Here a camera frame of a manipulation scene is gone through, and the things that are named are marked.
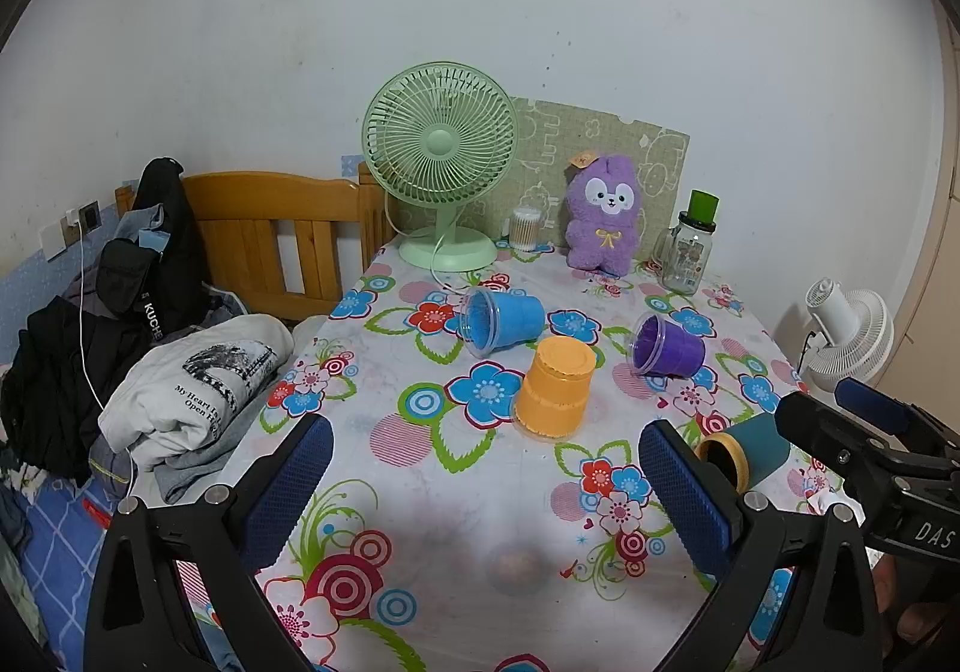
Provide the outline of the purple plastic cup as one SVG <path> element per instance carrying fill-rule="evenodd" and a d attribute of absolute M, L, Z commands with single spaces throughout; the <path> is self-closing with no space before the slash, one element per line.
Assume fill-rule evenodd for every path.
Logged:
<path fill-rule="evenodd" d="M 679 324 L 652 313 L 636 324 L 631 368 L 640 376 L 692 378 L 706 362 L 706 346 Z"/>

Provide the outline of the teal cup with yellow rim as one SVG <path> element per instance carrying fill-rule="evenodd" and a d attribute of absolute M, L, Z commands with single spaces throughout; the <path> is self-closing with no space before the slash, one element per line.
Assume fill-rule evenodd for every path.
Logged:
<path fill-rule="evenodd" d="M 788 461 L 791 445 L 779 435 L 775 417 L 759 413 L 706 436 L 695 452 L 724 475 L 737 495 L 743 495 Z"/>

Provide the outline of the orange plastic cup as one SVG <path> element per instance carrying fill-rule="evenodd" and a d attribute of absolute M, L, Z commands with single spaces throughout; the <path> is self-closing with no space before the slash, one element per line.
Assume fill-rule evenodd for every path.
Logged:
<path fill-rule="evenodd" d="M 512 417 L 542 438 L 568 438 L 579 428 L 589 401 L 596 354 L 574 337 L 540 340 L 534 360 L 514 396 Z"/>

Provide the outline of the blue plastic cup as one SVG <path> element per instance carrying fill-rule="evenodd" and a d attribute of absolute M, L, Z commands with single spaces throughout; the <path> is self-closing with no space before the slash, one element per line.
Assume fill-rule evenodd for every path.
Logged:
<path fill-rule="evenodd" d="M 545 326 L 539 298 L 475 287 L 459 313 L 459 332 L 477 357 L 535 342 Z"/>

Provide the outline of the white floor fan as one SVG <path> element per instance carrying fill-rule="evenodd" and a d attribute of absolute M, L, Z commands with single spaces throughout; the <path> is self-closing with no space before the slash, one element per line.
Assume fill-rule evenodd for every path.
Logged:
<path fill-rule="evenodd" d="M 846 290 L 830 277 L 805 294 L 814 321 L 814 346 L 802 360 L 818 389 L 833 392 L 841 379 L 872 383 L 892 355 L 893 316 L 884 298 L 867 289 Z"/>

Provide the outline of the white folded t-shirt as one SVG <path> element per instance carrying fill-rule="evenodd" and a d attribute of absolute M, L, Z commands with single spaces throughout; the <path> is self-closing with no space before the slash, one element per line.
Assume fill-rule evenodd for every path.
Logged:
<path fill-rule="evenodd" d="M 98 418 L 112 451 L 142 470 L 218 440 L 285 365 L 293 336 L 270 314 L 243 314 L 151 349 Z"/>

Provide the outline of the blue patterned bed sheet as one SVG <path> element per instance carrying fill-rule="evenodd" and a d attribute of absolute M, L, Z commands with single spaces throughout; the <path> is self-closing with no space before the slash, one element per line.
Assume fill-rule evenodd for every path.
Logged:
<path fill-rule="evenodd" d="M 85 485 L 47 479 L 32 495 L 2 482 L 2 594 L 55 669 L 83 667 L 99 553 L 128 480 L 96 467 Z"/>

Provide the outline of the floral tablecloth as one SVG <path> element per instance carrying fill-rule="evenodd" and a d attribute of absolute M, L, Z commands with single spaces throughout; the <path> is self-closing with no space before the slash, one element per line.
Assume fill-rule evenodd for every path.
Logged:
<path fill-rule="evenodd" d="M 223 471 L 234 482 L 319 413 L 334 456 L 257 581 L 319 670 L 649 670 L 708 596 L 638 456 L 641 428 L 688 443 L 771 412 L 800 378 L 734 292 L 670 293 L 646 272 L 575 271 L 501 250 L 466 284 L 539 298 L 545 335 L 596 354 L 584 420 L 542 440 L 512 420 L 532 344 L 477 357 L 459 282 L 384 248 L 314 329 Z M 636 324 L 697 335 L 692 378 L 640 376 Z"/>

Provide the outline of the glass jar with green lid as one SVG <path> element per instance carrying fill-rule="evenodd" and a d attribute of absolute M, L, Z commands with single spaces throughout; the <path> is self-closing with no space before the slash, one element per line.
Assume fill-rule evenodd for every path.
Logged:
<path fill-rule="evenodd" d="M 693 295 L 700 288 L 713 248 L 718 206 L 718 196 L 693 190 L 674 227 L 662 230 L 651 259 L 667 290 Z"/>

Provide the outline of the purple plush toy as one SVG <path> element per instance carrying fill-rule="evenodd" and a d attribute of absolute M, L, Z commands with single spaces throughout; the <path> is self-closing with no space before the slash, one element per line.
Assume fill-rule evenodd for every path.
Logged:
<path fill-rule="evenodd" d="M 635 163 L 626 155 L 585 151 L 571 165 L 576 173 L 565 201 L 568 266 L 623 277 L 640 247 L 643 193 Z"/>

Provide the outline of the cotton swab container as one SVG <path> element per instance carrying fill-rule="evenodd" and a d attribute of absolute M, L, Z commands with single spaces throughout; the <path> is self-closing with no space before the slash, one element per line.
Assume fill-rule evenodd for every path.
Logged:
<path fill-rule="evenodd" d="M 509 216 L 509 244 L 516 251 L 532 253 L 540 245 L 544 213 L 532 206 L 517 206 Z"/>

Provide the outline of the green desk fan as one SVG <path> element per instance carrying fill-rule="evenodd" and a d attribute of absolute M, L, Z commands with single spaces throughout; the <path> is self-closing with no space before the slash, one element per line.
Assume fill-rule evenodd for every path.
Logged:
<path fill-rule="evenodd" d="M 517 145 L 514 105 L 477 67 L 430 61 L 395 74 L 377 90 L 361 126 L 364 162 L 395 201 L 434 214 L 407 232 L 402 259 L 431 272 L 470 272 L 493 262 L 488 235 L 460 223 L 462 211 L 493 190 Z"/>

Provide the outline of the wall power outlet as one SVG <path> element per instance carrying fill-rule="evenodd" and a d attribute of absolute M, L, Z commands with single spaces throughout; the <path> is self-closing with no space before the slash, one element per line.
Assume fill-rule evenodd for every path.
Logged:
<path fill-rule="evenodd" d="M 65 246 L 70 248 L 78 241 L 83 240 L 86 235 L 98 230 L 101 225 L 103 225 L 103 219 L 101 218 L 98 201 L 88 202 L 88 204 L 76 207 L 76 209 L 68 209 L 64 218 L 60 220 L 60 229 L 62 229 Z"/>

